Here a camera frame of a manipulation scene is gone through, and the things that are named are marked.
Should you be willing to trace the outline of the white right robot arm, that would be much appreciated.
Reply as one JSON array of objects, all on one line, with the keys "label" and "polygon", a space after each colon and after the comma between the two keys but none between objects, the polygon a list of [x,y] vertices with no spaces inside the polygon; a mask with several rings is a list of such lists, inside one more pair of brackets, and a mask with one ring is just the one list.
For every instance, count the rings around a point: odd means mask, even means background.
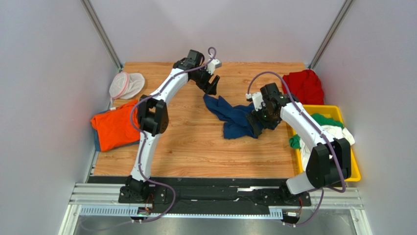
[{"label": "white right robot arm", "polygon": [[246,94],[254,110],[246,119],[259,136],[281,121],[290,125],[304,141],[310,157],[304,172],[289,178],[286,187],[293,195],[320,189],[351,177],[351,145],[322,128],[291,93],[283,94],[276,83],[263,86],[259,92]]}]

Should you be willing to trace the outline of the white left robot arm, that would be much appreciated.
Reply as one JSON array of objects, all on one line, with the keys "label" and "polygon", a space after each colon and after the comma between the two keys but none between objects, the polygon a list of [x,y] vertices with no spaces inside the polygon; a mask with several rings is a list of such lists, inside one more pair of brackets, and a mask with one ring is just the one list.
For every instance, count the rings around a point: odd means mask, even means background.
[{"label": "white left robot arm", "polygon": [[205,61],[202,53],[191,49],[187,57],[174,63],[162,84],[150,95],[142,95],[132,108],[130,121],[140,132],[139,149],[125,186],[120,189],[120,203],[144,203],[150,198],[151,166],[158,141],[169,125],[168,105],[189,80],[205,94],[216,94],[220,77],[214,71],[221,67],[216,55],[217,50],[210,47]]}]

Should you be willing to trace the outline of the navy blue t shirt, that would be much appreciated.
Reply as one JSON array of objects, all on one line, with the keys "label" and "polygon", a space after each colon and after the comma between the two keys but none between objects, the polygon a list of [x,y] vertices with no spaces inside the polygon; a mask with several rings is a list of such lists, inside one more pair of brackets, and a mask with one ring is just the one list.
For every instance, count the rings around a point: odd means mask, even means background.
[{"label": "navy blue t shirt", "polygon": [[225,139],[238,139],[244,136],[257,139],[253,128],[246,119],[246,115],[255,110],[254,104],[230,105],[222,96],[203,96],[207,109],[223,121],[223,136]]}]

